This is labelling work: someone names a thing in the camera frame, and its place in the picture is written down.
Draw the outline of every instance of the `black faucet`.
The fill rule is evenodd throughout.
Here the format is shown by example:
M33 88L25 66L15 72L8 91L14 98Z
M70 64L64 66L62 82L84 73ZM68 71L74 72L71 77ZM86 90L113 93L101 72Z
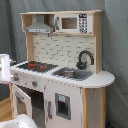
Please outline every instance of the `black faucet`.
M78 67L78 69L80 69L80 70L86 68L86 62L85 63L81 62L81 57L82 57L82 55L84 53L89 55L89 57L91 59L91 65L94 65L94 58L93 58L92 54L89 51L84 50L84 51L80 52L80 54L79 54L79 62L76 64L76 67Z

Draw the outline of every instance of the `range hood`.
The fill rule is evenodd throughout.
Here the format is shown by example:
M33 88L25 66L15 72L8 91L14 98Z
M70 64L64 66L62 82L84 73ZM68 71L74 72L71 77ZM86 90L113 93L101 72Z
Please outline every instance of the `range hood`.
M26 32L34 33L53 33L53 27L44 23L44 15L36 15L36 23L26 27Z

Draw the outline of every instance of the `cabinet door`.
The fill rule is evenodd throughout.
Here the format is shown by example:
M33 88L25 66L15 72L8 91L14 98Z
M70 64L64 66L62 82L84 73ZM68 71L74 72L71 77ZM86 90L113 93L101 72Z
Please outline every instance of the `cabinet door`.
M46 128L82 128L83 105L80 88L53 81L46 82Z
M14 117L20 114L26 114L32 118L31 98L16 85L13 85L12 89Z

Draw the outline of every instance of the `gray floor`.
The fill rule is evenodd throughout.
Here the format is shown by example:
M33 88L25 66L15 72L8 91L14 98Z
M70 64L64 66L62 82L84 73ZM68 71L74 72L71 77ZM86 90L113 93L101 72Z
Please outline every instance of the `gray floor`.
M32 118L35 121L38 128L45 128L45 113L42 110L33 108Z

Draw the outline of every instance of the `oven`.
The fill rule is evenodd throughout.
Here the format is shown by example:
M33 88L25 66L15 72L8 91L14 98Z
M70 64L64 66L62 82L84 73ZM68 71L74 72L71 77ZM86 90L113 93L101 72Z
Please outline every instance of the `oven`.
M38 128L45 128L43 92L13 85L14 117L26 114L32 118Z
M55 14L56 32L92 33L92 15Z

